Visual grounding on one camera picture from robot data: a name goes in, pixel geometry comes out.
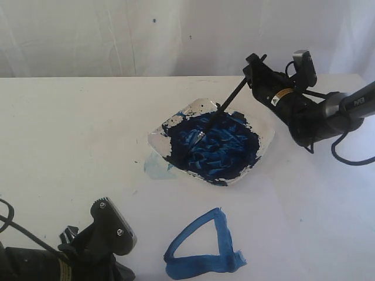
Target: white table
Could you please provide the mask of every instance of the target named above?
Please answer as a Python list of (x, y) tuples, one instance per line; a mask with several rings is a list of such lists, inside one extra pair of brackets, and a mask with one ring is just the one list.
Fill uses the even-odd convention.
[[(94, 200), (109, 196), (122, 210), (127, 201), (124, 194), (132, 196), (139, 186), (151, 182), (143, 165), (151, 153), (146, 140), (149, 132), (196, 98), (223, 102), (241, 79), (0, 79), (1, 198), (15, 206), (16, 222), (55, 246), (64, 226), (87, 226)], [(363, 85), (355, 74), (321, 75), (315, 90), (351, 92)], [(247, 87), (231, 107), (266, 120), (276, 131), (265, 156), (250, 174), (267, 179), (275, 190), (282, 208), (280, 217), (286, 218), (289, 239), (306, 275), (311, 280), (373, 279), (375, 165), (349, 167), (337, 162), (330, 154), (332, 140), (318, 143), (315, 155), (308, 154), (294, 144), (288, 128), (258, 103)], [(375, 154), (374, 128), (374, 120), (369, 118), (339, 151), (352, 159)], [(214, 187), (185, 177), (179, 175), (175, 181), (188, 180), (195, 189), (202, 186), (202, 195), (214, 194)], [(241, 184), (250, 180), (248, 175)], [(156, 186), (166, 182), (154, 181)], [(157, 193), (152, 196), (159, 199)], [(143, 210), (137, 209), (136, 196), (132, 202), (133, 213), (124, 216), (137, 225)], [(201, 214), (187, 215), (182, 225)], [(143, 230), (137, 233), (139, 237), (143, 237)], [(177, 234), (168, 234), (169, 241)], [(34, 246), (11, 229), (0, 239), (8, 246)], [(134, 251), (135, 259), (139, 258), (141, 253)], [(131, 253), (120, 261), (132, 265), (132, 258)], [(140, 269), (136, 274), (142, 276)]]

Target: white tabletop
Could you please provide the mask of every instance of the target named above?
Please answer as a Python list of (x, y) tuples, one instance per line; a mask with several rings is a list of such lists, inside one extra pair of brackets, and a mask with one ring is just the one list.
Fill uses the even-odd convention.
[[(291, 252), (286, 261), (290, 270), (285, 276), (292, 275), (295, 280), (300, 280), (300, 274), (310, 280), (372, 279), (375, 165), (349, 167), (337, 162), (330, 154), (332, 140), (318, 143), (315, 155), (308, 154), (293, 142), (288, 128), (252, 97), (247, 87), (231, 107), (267, 121), (276, 134), (258, 165), (231, 190), (217, 189), (181, 173), (170, 180), (152, 180), (144, 172), (144, 163), (152, 153), (147, 144), (149, 132), (197, 98), (223, 102), (241, 79), (0, 79), (1, 198), (15, 207), (16, 222), (56, 246), (57, 236), (66, 225), (86, 227), (91, 222), (91, 204), (102, 196), (111, 197), (140, 238), (134, 252), (120, 261), (143, 279), (165, 280), (162, 256), (168, 242), (196, 217), (212, 207), (220, 207), (217, 204), (227, 214), (235, 250), (243, 250), (248, 269), (255, 264), (265, 274), (255, 274), (258, 278), (254, 280), (272, 280), (277, 276), (285, 261), (278, 265), (275, 257), (285, 256), (287, 249)], [(352, 92), (362, 86), (363, 80), (355, 74), (322, 75), (315, 90)], [(353, 160), (375, 155), (371, 138), (374, 128), (375, 121), (368, 118), (362, 128), (342, 143), (339, 152)], [(171, 189), (173, 185), (179, 186), (178, 192)], [(215, 194), (220, 195), (216, 201), (212, 199)], [(173, 203), (175, 217), (171, 216), (168, 202), (180, 197), (199, 198), (199, 207), (190, 212), (189, 206), (184, 206), (179, 211)], [(249, 205), (257, 206), (258, 217), (265, 219), (256, 220), (256, 210), (244, 209), (251, 212), (246, 231), (260, 229), (253, 235), (268, 239), (264, 251), (269, 255), (261, 256), (263, 249), (256, 250), (252, 242), (248, 248), (244, 245), (243, 227), (237, 226), (240, 220), (235, 217), (236, 204), (243, 202), (243, 207), (246, 199)], [(141, 207), (145, 202), (150, 207)], [(156, 210), (155, 214), (148, 215), (152, 210)], [(140, 223), (151, 217), (155, 222), (152, 227)], [(166, 236), (161, 237), (163, 232), (156, 231), (152, 239), (148, 237), (148, 231), (158, 226), (167, 228)], [(274, 245), (268, 237), (273, 231), (277, 238), (282, 236)], [(5, 246), (35, 246), (11, 229), (2, 233), (0, 239)], [(160, 247), (153, 249), (155, 257), (146, 258), (146, 246), (152, 244)], [(251, 250), (259, 252), (259, 261), (254, 260)], [(145, 264), (141, 265), (143, 256)], [(148, 264), (155, 259), (155, 264)], [(246, 272), (247, 266), (230, 278), (246, 278), (241, 270)], [(272, 268), (275, 275), (267, 275), (266, 271)]]

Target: paint palette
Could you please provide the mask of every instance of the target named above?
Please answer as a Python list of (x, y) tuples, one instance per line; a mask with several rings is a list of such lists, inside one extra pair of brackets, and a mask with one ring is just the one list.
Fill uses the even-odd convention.
[(234, 183), (260, 160), (274, 137), (264, 122), (230, 108), (190, 152), (192, 140), (219, 104), (198, 99), (148, 135), (149, 144), (166, 161), (187, 174), (218, 186)]

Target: light blue paint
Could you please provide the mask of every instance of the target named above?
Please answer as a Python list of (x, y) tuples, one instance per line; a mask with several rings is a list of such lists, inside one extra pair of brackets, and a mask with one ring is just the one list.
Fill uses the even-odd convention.
[[(214, 220), (219, 245), (219, 256), (202, 255), (175, 258), (173, 255), (181, 243), (203, 224)], [(240, 251), (233, 252), (232, 238), (225, 214), (215, 208), (189, 224), (171, 243), (164, 254), (165, 271), (174, 280), (187, 279), (207, 272), (235, 272), (246, 264)]]
[(175, 179), (177, 176), (172, 173), (173, 165), (164, 161), (156, 152), (152, 152), (144, 163), (144, 172), (152, 180), (169, 180)]

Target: white wall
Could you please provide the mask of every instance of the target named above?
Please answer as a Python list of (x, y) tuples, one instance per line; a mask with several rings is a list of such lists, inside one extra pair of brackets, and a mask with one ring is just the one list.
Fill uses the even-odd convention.
[(371, 0), (0, 0), (0, 76), (241, 74), (251, 53), (283, 70), (375, 80)]

